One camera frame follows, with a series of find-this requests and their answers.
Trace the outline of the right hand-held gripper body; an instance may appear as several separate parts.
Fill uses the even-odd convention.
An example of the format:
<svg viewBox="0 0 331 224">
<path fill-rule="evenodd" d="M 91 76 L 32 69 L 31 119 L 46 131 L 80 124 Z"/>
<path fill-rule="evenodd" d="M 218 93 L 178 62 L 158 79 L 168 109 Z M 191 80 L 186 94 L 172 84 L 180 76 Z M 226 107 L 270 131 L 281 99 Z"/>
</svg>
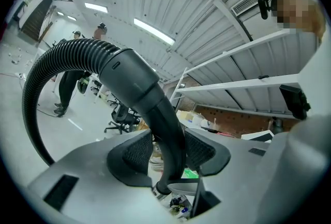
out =
<svg viewBox="0 0 331 224">
<path fill-rule="evenodd" d="M 274 134 L 270 130 L 241 135 L 242 140 L 252 140 L 252 141 L 259 141 L 259 142 L 266 142 L 266 143 L 270 143 L 271 140 L 273 139 L 273 137 L 274 137 Z"/>
</svg>

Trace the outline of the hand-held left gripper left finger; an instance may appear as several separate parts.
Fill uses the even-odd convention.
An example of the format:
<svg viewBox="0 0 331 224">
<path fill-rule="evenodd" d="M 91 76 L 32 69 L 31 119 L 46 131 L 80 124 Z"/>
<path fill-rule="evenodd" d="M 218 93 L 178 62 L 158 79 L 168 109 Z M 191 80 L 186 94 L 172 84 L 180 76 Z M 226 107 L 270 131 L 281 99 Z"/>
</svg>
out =
<svg viewBox="0 0 331 224">
<path fill-rule="evenodd" d="M 50 223 L 176 223 L 152 193 L 152 180 L 124 159 L 148 161 L 150 130 L 80 146 L 27 188 L 34 210 Z"/>
</svg>

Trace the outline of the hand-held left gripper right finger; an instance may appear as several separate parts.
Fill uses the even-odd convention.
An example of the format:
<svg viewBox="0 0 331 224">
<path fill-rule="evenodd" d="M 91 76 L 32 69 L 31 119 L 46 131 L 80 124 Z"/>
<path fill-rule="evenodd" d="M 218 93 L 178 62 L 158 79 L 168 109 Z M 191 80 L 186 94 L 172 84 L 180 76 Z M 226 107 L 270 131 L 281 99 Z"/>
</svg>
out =
<svg viewBox="0 0 331 224">
<path fill-rule="evenodd" d="M 268 143 L 185 129 L 187 157 L 199 173 L 191 217 L 194 221 L 245 221 L 251 217 L 249 177 Z"/>
</svg>

